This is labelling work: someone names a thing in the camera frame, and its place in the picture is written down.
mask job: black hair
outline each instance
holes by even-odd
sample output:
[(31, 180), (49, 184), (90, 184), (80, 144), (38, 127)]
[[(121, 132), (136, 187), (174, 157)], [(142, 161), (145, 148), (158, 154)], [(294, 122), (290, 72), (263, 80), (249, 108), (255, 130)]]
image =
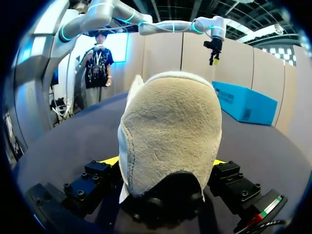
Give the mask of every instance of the black hair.
[(98, 32), (96, 32), (95, 33), (95, 37), (97, 38), (100, 34), (105, 36), (105, 37), (107, 37), (107, 33), (105, 31), (98, 31)]

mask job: person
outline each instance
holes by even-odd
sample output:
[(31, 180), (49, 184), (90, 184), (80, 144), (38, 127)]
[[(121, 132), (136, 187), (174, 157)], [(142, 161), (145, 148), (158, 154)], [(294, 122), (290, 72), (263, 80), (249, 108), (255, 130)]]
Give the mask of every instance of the person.
[(96, 44), (88, 50), (82, 61), (81, 69), (86, 88), (86, 106), (94, 105), (108, 98), (107, 87), (112, 84), (112, 64), (114, 63), (111, 51), (103, 45), (107, 34), (104, 31), (95, 33)]

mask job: black t-shirt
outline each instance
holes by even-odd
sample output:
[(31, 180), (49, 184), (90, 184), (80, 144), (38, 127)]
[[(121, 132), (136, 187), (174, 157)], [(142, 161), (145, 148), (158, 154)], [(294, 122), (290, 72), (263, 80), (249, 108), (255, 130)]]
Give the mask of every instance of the black t-shirt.
[(86, 88), (105, 87), (108, 79), (107, 66), (114, 63), (112, 53), (107, 48), (97, 51), (92, 48), (85, 53), (84, 57), (91, 50), (93, 50), (93, 55), (86, 63)]

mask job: ceiling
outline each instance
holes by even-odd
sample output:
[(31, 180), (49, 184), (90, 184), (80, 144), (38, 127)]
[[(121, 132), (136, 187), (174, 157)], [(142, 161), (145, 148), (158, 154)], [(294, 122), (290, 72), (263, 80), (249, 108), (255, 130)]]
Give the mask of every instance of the ceiling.
[[(71, 7), (78, 2), (89, 3), (90, 0), (70, 0)], [(260, 35), (254, 39), (248, 39), (244, 43), (252, 46), (295, 44), (300, 45), (294, 26), (282, 18), (280, 9), (269, 0), (255, 0), (248, 4), (235, 4), (234, 0), (122, 0), (125, 4), (137, 11), (149, 14), (154, 22), (164, 20), (192, 21), (197, 17), (222, 16), (227, 22), (234, 20), (235, 24), (227, 26), (226, 37), (238, 40), (246, 36), (246, 33), (238, 30), (237, 25), (244, 25), (250, 32), (256, 32), (270, 25), (279, 24), (283, 29), (283, 35), (269, 33)], [(136, 32), (137, 26), (128, 28), (128, 32)]]

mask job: cable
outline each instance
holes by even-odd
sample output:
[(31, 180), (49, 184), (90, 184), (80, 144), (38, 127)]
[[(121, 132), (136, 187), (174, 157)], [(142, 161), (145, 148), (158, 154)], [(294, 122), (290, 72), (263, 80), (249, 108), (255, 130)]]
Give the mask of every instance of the cable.
[(246, 227), (235, 234), (256, 234), (257, 232), (258, 233), (262, 232), (264, 229), (266, 229), (269, 226), (285, 225), (287, 223), (288, 223), (287, 220), (275, 220), (275, 221), (271, 221), (271, 222), (267, 222), (267, 223), (255, 226), (253, 228)]
[(158, 29), (163, 30), (163, 31), (171, 32), (171, 33), (172, 33), (172, 32), (175, 32), (175, 33), (183, 33), (183, 32), (185, 32), (185, 31), (189, 30), (189, 29), (192, 27), (193, 23), (195, 23), (196, 20), (197, 20), (197, 19), (194, 19), (194, 20), (191, 22), (190, 26), (188, 26), (187, 28), (182, 29), (182, 30), (178, 30), (178, 31), (173, 31), (173, 30), (171, 30), (171, 29), (162, 28), (162, 27), (160, 27), (160, 26), (154, 25), (154, 24), (152, 24), (152, 23), (147, 23), (147, 22), (129, 23), (128, 25), (125, 25), (125, 26), (116, 27), (116, 28), (106, 28), (106, 29), (104, 29), (104, 30), (118, 30), (118, 29), (122, 29), (122, 28), (132, 27), (132, 26), (134, 26), (134, 25), (137, 25), (137, 26), (138, 26), (139, 24), (146, 24), (146, 25), (149, 25), (149, 26), (158, 28)]

